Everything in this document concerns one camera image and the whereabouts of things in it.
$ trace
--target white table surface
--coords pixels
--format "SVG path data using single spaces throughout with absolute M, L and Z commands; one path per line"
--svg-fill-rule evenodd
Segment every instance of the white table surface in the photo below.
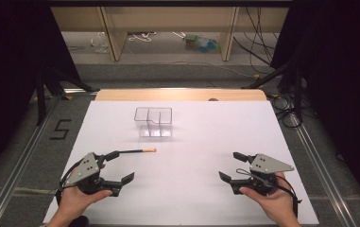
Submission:
M 134 122 L 137 107 L 170 107 L 172 137 L 140 137 Z M 264 153 L 295 166 L 268 101 L 93 101 L 85 116 L 64 172 L 88 152 L 156 148 L 155 153 L 121 154 L 105 162 L 101 177 L 120 181 L 135 172 L 117 198 L 106 198 L 84 213 L 92 224 L 106 225 L 267 225 L 273 222 L 246 196 L 233 195 L 222 171 L 233 179 L 249 164 L 235 151 Z M 317 225 L 298 170 L 286 172 L 302 203 L 301 224 Z M 52 201 L 44 218 L 57 210 Z

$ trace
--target transparent container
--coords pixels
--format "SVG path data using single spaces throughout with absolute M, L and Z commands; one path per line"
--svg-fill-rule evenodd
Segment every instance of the transparent container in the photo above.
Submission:
M 170 137 L 172 134 L 172 109 L 138 107 L 135 123 L 143 137 Z

